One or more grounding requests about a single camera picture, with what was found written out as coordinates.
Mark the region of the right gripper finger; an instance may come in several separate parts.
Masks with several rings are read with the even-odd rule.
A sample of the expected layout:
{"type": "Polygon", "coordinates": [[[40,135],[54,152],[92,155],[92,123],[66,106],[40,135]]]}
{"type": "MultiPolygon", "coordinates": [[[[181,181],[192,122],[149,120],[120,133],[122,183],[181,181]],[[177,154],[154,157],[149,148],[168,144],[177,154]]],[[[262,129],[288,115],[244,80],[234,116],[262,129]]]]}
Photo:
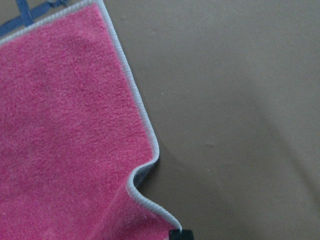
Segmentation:
{"type": "Polygon", "coordinates": [[[192,230],[188,229],[173,229],[168,232],[169,240],[194,240],[192,230]]]}

